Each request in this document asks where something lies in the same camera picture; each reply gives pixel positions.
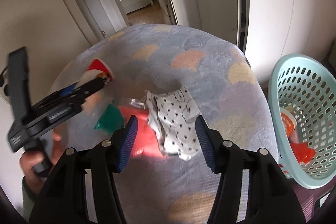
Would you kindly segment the grey sleeve forearm left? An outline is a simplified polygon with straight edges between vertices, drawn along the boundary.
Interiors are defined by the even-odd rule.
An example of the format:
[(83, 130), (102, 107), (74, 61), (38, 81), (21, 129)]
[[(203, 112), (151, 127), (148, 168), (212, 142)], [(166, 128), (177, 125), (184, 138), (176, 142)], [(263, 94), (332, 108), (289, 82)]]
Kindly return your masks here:
[(23, 196), (23, 218), (28, 222), (35, 201), (39, 195), (40, 189), (33, 188), (27, 184), (26, 177), (22, 178), (22, 196)]

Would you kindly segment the person's left hand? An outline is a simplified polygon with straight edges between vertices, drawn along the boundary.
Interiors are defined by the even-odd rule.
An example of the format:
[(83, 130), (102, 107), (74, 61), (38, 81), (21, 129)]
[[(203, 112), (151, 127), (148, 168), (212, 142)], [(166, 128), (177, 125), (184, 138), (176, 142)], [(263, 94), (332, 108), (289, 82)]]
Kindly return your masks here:
[[(62, 137), (56, 130), (53, 130), (52, 139), (54, 141), (54, 145), (51, 162), (53, 165), (56, 165), (64, 152), (64, 147), (62, 145)], [(37, 176), (33, 167), (41, 163), (43, 159), (44, 156), (41, 152), (27, 151), (22, 154), (19, 161), (23, 174), (25, 175), (26, 184), (34, 193), (38, 193), (41, 190), (44, 181), (41, 177)]]

